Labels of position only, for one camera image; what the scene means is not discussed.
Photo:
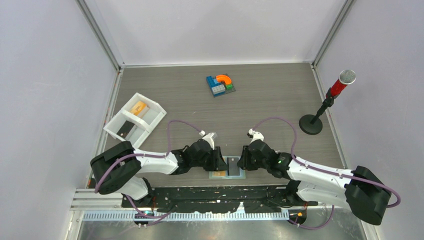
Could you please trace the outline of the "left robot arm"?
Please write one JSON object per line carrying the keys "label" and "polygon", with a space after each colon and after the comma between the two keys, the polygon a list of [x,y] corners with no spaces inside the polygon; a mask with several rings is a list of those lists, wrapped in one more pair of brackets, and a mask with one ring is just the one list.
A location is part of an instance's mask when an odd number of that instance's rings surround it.
{"label": "left robot arm", "polygon": [[202,168],[207,172],[229,169],[221,149],[212,147],[205,139],[169,153],[135,149],[129,141],[123,141],[95,156],[90,166],[96,182],[95,193],[121,193],[141,207],[148,207],[154,197],[148,181],[138,174],[182,175],[191,168]]}

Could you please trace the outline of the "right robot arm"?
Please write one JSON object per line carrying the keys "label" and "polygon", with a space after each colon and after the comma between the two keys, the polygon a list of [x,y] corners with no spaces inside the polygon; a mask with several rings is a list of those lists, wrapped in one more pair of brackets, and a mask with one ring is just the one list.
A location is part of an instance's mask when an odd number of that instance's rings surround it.
{"label": "right robot arm", "polygon": [[247,171],[265,169],[275,178],[287,179],[285,198],[291,205],[319,202],[352,212],[363,222],[379,226],[389,207],[391,191],[368,168],[337,169],[271,149],[255,140],[243,146],[237,166]]}

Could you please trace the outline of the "black credit card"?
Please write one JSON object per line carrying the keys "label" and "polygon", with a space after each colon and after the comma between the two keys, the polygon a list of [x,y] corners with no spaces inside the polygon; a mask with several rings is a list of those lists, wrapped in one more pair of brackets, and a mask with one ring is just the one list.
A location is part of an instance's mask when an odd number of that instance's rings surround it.
{"label": "black credit card", "polygon": [[239,176],[240,175],[240,168],[237,165],[239,158],[238,157],[227,157],[226,161],[227,161],[227,165],[228,165],[227,175],[229,177]]}

